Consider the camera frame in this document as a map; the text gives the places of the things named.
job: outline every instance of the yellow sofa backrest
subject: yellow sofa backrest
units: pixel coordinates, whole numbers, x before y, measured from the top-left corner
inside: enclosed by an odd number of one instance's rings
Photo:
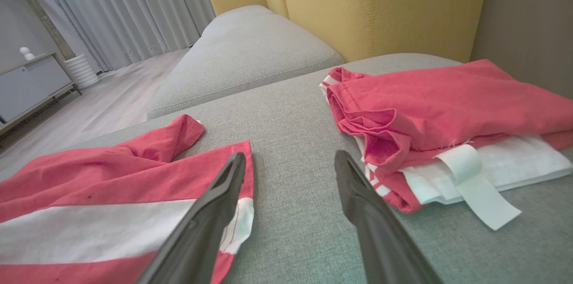
[[[250,4],[289,18],[333,47],[346,62],[401,52],[467,62],[483,0],[250,0]],[[229,10],[215,2],[213,7],[217,14]]]

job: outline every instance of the red fabric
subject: red fabric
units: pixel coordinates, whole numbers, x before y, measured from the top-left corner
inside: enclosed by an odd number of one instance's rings
[[[380,76],[335,68],[327,99],[340,132],[364,137],[364,160],[403,212],[421,208],[400,168],[425,164],[465,142],[481,147],[510,135],[573,144],[573,101],[518,82],[488,60]]]
[[[239,151],[246,157],[239,198],[252,198],[249,141],[171,162],[191,147],[204,129],[182,115],[167,127],[116,146],[39,157],[0,183],[0,223],[56,206],[197,199],[231,154]],[[2,264],[0,254],[0,278],[6,283],[132,283],[153,255],[94,263],[13,265]],[[212,283],[221,282],[234,256],[219,251]]]

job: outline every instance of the white sculpture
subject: white sculpture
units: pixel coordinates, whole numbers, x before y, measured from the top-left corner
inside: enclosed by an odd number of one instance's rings
[[[34,60],[34,58],[35,58],[35,55],[31,54],[30,49],[28,49],[27,47],[21,47],[20,53],[22,53],[24,55],[24,58],[27,61]]]

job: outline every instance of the cabinet top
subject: cabinet top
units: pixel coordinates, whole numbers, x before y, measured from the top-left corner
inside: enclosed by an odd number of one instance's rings
[[[37,56],[36,58],[34,58],[34,59],[30,60],[30,61],[26,61],[26,62],[24,62],[24,63],[21,64],[21,65],[15,66],[14,68],[10,68],[10,69],[0,69],[0,74],[5,74],[6,72],[10,72],[10,71],[12,71],[12,70],[16,70],[16,69],[18,69],[18,68],[22,68],[23,66],[27,66],[27,65],[29,65],[29,64],[33,64],[33,63],[36,62],[36,61],[39,61],[39,60],[44,59],[44,58],[47,58],[47,57],[51,57],[51,56],[53,56],[53,55],[55,55],[55,54],[56,54],[56,52],[53,52],[53,53],[44,53],[43,55],[39,55],[39,56]]]

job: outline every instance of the white ribbed pot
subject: white ribbed pot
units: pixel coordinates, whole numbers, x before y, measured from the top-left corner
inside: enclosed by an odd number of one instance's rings
[[[75,80],[80,90],[91,87],[100,82],[100,78],[98,78],[90,66],[86,55],[79,55],[70,60],[66,60],[65,63],[72,73],[72,78]]]

